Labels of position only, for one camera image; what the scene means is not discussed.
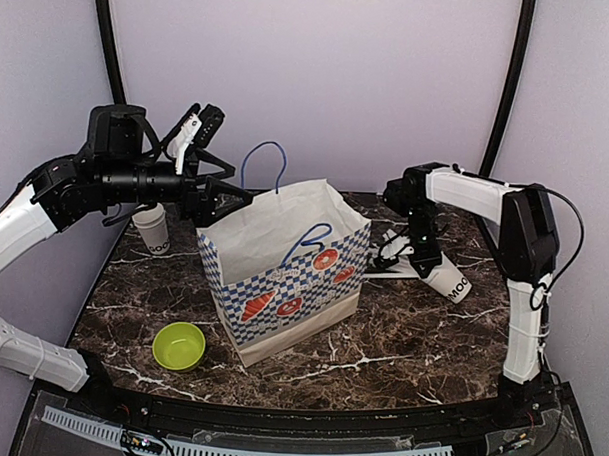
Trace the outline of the patterned paper takeout bag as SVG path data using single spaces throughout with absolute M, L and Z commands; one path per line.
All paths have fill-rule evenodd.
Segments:
M 320 179 L 277 184 L 196 230 L 217 316 L 244 366 L 356 313 L 370 230 Z

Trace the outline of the white cup holding straws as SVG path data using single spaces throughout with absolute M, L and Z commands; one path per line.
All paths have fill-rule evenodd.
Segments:
M 454 304 L 461 303 L 472 289 L 471 282 L 445 254 L 442 254 L 441 264 L 432 269 L 424 282 Z

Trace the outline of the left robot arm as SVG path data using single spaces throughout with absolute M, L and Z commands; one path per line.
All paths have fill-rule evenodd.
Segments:
M 234 169 L 199 174 L 177 172 L 172 163 L 140 167 L 129 161 L 85 165 L 73 156 L 51 160 L 19 184 L 0 208 L 0 272 L 30 248 L 62 233 L 88 213 L 135 203 L 153 209 L 174 203 L 182 219 L 208 227 L 251 204 L 253 194 L 227 183 Z M 0 317 L 0 366 L 79 392 L 98 417 L 119 409 L 119 394 L 101 361 L 85 350 L 62 348 Z

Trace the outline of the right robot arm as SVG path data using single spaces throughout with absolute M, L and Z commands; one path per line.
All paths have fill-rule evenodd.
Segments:
M 509 184 L 468 173 L 457 165 L 430 162 L 405 170 L 388 182 L 387 207 L 407 221 L 409 266 L 432 288 L 454 302 L 467 292 L 465 280 L 449 264 L 437 240 L 438 205 L 477 216 L 481 233 L 508 286 L 508 346 L 503 377 L 524 385 L 544 361 L 548 299 L 561 276 L 556 261 L 558 229 L 550 199 L 540 184 Z

